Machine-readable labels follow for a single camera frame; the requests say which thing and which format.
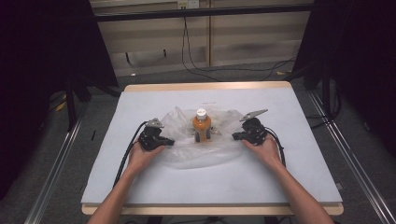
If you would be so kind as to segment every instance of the forearm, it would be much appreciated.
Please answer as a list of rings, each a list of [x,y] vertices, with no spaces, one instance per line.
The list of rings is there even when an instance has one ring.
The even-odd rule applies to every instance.
[[[278,162],[271,166],[300,223],[332,223],[323,206]]]
[[[117,223],[126,196],[132,186],[137,171],[128,167],[119,182],[93,213],[89,223]]]

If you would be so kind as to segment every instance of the black horizontal bar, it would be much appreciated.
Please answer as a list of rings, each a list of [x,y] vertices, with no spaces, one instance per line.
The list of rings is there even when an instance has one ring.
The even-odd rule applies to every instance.
[[[67,20],[83,21],[137,21],[150,19],[224,16],[240,14],[261,14],[278,12],[312,11],[317,9],[329,9],[340,7],[339,4],[297,4],[278,5],[265,7],[212,7],[196,9],[177,9],[165,11],[133,12],[133,13],[106,13],[95,14],[93,17],[68,18]]]

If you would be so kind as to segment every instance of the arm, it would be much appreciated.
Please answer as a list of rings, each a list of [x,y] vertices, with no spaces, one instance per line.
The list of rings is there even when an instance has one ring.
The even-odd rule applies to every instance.
[[[96,209],[88,223],[117,223],[134,178],[164,149],[165,147],[161,146],[147,152],[143,151],[140,144],[136,142],[131,149],[128,166],[119,182]]]
[[[253,146],[246,140],[242,140],[242,142],[274,173],[289,200],[291,210],[301,223],[333,224],[332,219],[320,203],[283,166],[276,141],[272,136],[267,135],[260,146]]]

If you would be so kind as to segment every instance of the white board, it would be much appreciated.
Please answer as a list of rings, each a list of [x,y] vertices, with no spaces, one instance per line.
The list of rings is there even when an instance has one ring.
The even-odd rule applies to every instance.
[[[258,119],[278,135],[285,148],[287,168],[291,174],[319,202],[342,201],[294,91],[292,88],[270,88],[123,92],[92,167],[82,203],[102,202],[111,191],[122,156],[137,127],[144,120],[162,119],[176,106],[185,110],[201,106],[235,109],[242,114],[268,108],[268,112]],[[162,159],[161,155],[157,157],[134,181],[126,203],[213,205],[287,202],[273,175],[247,149],[241,150],[238,157],[220,164],[191,169],[169,166]],[[208,154],[197,160],[216,159]]]

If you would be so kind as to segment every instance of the plastic bag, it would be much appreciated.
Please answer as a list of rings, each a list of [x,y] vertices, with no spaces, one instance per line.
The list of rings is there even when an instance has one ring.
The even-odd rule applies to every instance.
[[[161,161],[179,169],[192,169],[217,165],[237,158],[244,149],[240,141],[234,141],[232,134],[241,132],[243,117],[236,110],[220,111],[207,109],[212,119],[211,139],[195,143],[191,120],[196,110],[181,110],[176,107],[165,115],[161,123],[165,126],[162,136],[175,139],[175,144],[161,154]]]

